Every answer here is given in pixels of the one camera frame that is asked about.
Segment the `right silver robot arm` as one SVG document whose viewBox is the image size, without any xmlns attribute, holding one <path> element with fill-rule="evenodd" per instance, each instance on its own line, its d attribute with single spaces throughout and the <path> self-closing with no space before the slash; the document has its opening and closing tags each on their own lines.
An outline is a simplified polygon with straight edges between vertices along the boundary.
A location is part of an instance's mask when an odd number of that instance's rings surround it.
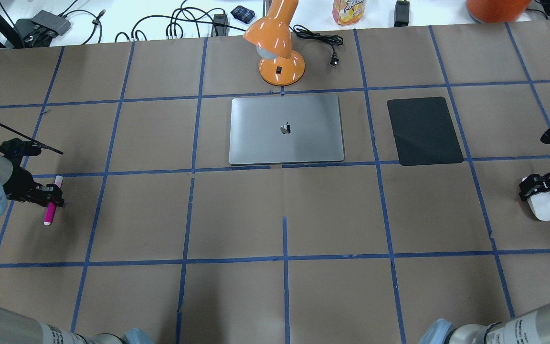
<svg viewBox="0 0 550 344">
<path fill-rule="evenodd" d="M 550 144 L 550 128 L 541 136 Z M 519 184 L 519 197 L 529 204 L 540 221 L 550 221 L 550 172 L 531 174 Z M 550 303 L 517 316 L 508 322 L 488 326 L 467 324 L 453 327 L 445 319 L 436 320 L 420 339 L 422 344 L 550 344 Z"/>
</svg>

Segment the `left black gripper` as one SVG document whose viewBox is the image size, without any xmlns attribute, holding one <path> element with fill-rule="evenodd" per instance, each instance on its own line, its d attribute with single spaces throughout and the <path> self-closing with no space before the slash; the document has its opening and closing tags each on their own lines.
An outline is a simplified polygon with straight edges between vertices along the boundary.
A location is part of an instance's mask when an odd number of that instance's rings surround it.
<svg viewBox="0 0 550 344">
<path fill-rule="evenodd" d="M 6 159 L 12 167 L 11 175 L 3 182 L 3 190 L 9 200 L 47 208 L 63 207 L 63 191 L 58 185 L 35 182 L 33 175 L 21 166 L 24 157 L 40 155 L 43 149 L 63 155 L 62 151 L 35 140 L 11 139 L 0 144 L 0 161 Z"/>
</svg>

